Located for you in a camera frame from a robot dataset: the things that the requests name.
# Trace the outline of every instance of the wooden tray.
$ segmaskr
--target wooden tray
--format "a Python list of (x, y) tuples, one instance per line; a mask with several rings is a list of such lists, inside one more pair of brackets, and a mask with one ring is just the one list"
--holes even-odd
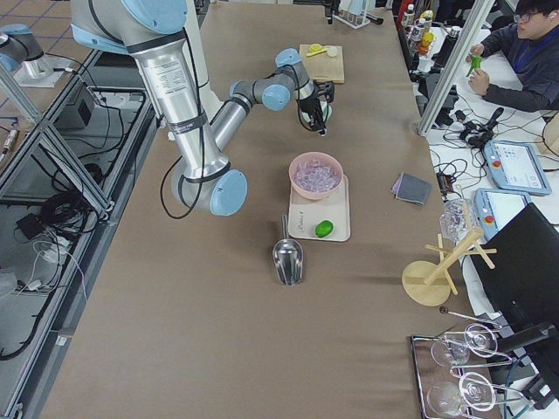
[(344, 83), (343, 74), (343, 50), (338, 45), (333, 45), (338, 49), (336, 57), (329, 57), (327, 53), (307, 57), (310, 44), (299, 45), (299, 55), (303, 60), (305, 68), (311, 79), (316, 81), (333, 81), (334, 83)]

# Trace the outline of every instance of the glasses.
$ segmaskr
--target glasses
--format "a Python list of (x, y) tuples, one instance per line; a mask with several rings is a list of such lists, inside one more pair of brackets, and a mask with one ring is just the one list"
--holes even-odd
[[(497, 392), (512, 391), (514, 398), (497, 400)], [(524, 397), (520, 390), (492, 384), (487, 378), (478, 373), (465, 373), (459, 382), (437, 381), (427, 392), (427, 403), (438, 417), (480, 419), (475, 411), (487, 412), (495, 405), (515, 402)]]
[(517, 24), (527, 24), (533, 15), (537, 15), (539, 13), (540, 13), (539, 11), (536, 11), (534, 13), (524, 13), (523, 15), (514, 15), (514, 21)]
[[(446, 332), (438, 336), (431, 346), (431, 356), (441, 367), (449, 367), (450, 374), (459, 378), (461, 369), (500, 367), (510, 365), (513, 359), (497, 351), (496, 330), (480, 323), (472, 323), (464, 332)], [(470, 352), (480, 358), (493, 358), (491, 362), (468, 364)]]

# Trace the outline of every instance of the computer monitor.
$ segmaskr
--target computer monitor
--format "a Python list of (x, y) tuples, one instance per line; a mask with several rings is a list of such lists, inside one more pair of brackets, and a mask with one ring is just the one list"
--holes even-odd
[[(548, 322), (559, 328), (559, 233), (529, 203), (487, 244), (495, 248), (489, 269), (481, 257), (473, 264), (495, 310), (515, 333)], [(555, 398), (559, 398), (559, 339), (524, 347)]]

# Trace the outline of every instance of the sticker label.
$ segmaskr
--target sticker label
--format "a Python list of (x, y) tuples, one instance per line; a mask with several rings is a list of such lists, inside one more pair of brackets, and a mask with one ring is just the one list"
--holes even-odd
[(66, 344), (67, 340), (68, 340), (68, 338), (66, 338), (64, 336), (58, 336), (56, 338), (55, 344), (58, 345), (59, 347), (63, 347)]
[(145, 70), (158, 99), (175, 96), (190, 89), (184, 69), (178, 61), (147, 67)]

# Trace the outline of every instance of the bottle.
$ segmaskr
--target bottle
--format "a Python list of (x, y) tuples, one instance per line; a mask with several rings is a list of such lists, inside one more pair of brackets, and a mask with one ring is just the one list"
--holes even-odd
[(427, 55), (429, 53), (429, 48), (435, 40), (435, 36), (432, 32), (426, 32), (421, 38), (421, 42), (418, 45), (419, 55)]
[(452, 48), (456, 45), (458, 41), (458, 36), (460, 34), (460, 27), (453, 26), (445, 37), (445, 42), (438, 52), (437, 59), (435, 60), (435, 67), (444, 67), (448, 58), (451, 56)]
[(425, 32), (430, 31), (433, 22), (433, 10), (426, 10), (419, 17), (425, 19)]
[(404, 15), (402, 16), (402, 27), (407, 27), (407, 26), (412, 26), (413, 25), (413, 21), (415, 20), (416, 15), (413, 12), (413, 4), (410, 4), (408, 6), (408, 10), (406, 10), (404, 12)]
[(402, 18), (404, 17), (404, 12), (408, 10), (408, 6), (413, 4), (413, 0), (402, 0), (400, 3), (400, 9), (398, 10), (398, 17), (396, 19), (397, 29), (402, 29)]
[(408, 37), (408, 44), (411, 52), (417, 52), (419, 43), (425, 34), (425, 19), (422, 17), (411, 28), (410, 36)]

